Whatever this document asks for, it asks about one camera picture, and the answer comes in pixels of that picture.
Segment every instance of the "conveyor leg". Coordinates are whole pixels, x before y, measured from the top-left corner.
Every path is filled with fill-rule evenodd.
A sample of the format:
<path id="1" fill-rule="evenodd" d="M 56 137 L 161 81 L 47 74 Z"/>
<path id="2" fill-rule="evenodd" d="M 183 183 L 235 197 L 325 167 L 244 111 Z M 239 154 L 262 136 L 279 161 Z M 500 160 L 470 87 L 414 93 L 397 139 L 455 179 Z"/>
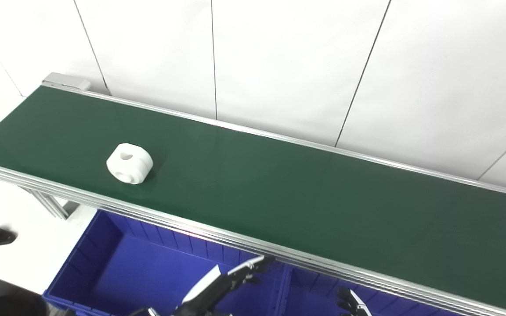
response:
<path id="1" fill-rule="evenodd" d="M 45 194 L 36 190 L 24 188 L 28 192 L 30 192 L 34 198 L 42 204 L 48 210 L 52 216 L 61 218 L 61 219 L 68 219 L 68 217 L 76 210 L 76 208 L 79 206 L 79 204 L 75 202 L 68 201 L 64 206 L 62 206 L 54 196 L 50 194 Z"/>

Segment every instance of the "green conveyor belt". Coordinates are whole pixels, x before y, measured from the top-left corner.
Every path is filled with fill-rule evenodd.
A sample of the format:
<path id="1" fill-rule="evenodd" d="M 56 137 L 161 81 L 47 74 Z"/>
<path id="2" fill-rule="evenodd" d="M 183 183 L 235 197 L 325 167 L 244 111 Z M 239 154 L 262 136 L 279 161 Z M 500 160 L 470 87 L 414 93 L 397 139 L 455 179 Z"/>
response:
<path id="1" fill-rule="evenodd" d="M 119 143 L 155 162 L 123 184 Z M 506 194 L 41 86 L 0 166 L 506 308 Z"/>

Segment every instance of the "white object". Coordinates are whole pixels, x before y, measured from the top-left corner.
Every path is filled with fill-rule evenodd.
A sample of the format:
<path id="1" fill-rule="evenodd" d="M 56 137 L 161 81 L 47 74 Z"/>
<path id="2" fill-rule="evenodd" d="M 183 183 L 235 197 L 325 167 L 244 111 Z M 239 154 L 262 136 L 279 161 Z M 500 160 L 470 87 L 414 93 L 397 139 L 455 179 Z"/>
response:
<path id="1" fill-rule="evenodd" d="M 118 180 L 130 184 L 139 184 L 146 179 L 153 166 L 148 152 L 133 144 L 119 144 L 107 159 L 109 172 Z"/>
<path id="2" fill-rule="evenodd" d="M 221 276 L 220 268 L 219 266 L 215 266 L 210 270 L 207 274 L 205 274 L 199 282 L 196 282 L 196 284 L 191 288 L 191 290 L 185 295 L 183 298 L 183 303 L 188 302 L 195 298 L 198 294 L 200 294 L 202 291 L 207 288 L 212 282 L 214 282 L 219 276 Z"/>
<path id="3" fill-rule="evenodd" d="M 52 84 L 58 84 L 60 86 L 68 86 L 70 88 L 77 88 L 79 90 L 89 90 L 89 88 L 91 88 L 91 82 L 89 82 L 87 79 L 58 74 L 57 72 L 51 72 L 51 74 L 46 76 L 42 82 L 49 82 Z"/>
<path id="4" fill-rule="evenodd" d="M 370 313 L 370 310 L 368 310 L 368 307 L 366 306 L 366 304 L 364 304 L 363 300 L 361 300 L 358 295 L 353 291 L 351 290 L 351 295 L 355 298 L 355 300 L 357 301 L 357 308 L 358 309 L 363 309 L 364 312 L 366 312 L 367 315 L 370 315 L 372 316 L 372 314 Z"/>

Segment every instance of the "white table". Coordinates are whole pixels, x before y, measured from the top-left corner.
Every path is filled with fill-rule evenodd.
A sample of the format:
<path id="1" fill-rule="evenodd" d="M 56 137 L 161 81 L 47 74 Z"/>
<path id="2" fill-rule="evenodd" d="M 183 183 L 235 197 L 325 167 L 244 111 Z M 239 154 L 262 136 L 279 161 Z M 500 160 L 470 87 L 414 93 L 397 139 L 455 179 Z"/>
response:
<path id="1" fill-rule="evenodd" d="M 0 93 L 0 120 L 23 99 Z M 0 182 L 0 227 L 18 234 L 0 246 L 0 280 L 44 292 L 95 212 L 80 206 L 68 220 L 57 219 L 22 188 Z"/>

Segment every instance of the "white wall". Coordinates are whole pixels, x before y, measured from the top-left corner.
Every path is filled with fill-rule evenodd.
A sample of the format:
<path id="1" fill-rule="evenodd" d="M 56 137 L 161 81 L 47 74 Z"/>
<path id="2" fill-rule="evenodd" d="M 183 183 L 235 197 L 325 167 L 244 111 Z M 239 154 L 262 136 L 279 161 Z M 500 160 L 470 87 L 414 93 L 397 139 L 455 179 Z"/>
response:
<path id="1" fill-rule="evenodd" d="M 506 186 L 506 0 L 0 0 L 0 90 L 50 72 Z"/>

